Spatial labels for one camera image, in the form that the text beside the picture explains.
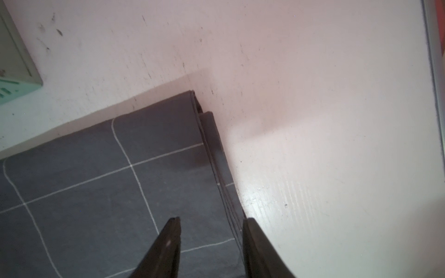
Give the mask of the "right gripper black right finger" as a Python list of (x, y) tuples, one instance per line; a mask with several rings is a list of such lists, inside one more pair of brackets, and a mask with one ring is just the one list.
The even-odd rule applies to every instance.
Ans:
[(295, 278), (254, 218), (243, 221), (242, 240), (247, 278)]

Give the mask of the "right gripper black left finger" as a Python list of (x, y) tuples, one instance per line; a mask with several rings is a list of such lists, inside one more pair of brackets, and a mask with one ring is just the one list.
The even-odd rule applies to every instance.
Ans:
[(170, 218), (130, 278), (177, 278), (181, 254), (180, 217)]

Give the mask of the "dark grey checked cloth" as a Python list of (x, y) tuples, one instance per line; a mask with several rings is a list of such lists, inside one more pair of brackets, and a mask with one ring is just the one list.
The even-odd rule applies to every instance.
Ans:
[(127, 278), (179, 217), (181, 278), (242, 278), (244, 212), (188, 91), (1, 160), (3, 278)]

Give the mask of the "green desktop file organizer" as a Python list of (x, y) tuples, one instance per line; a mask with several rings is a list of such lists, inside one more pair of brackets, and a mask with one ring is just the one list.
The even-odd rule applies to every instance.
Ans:
[(27, 95), (43, 86), (13, 19), (1, 1), (1, 104)]

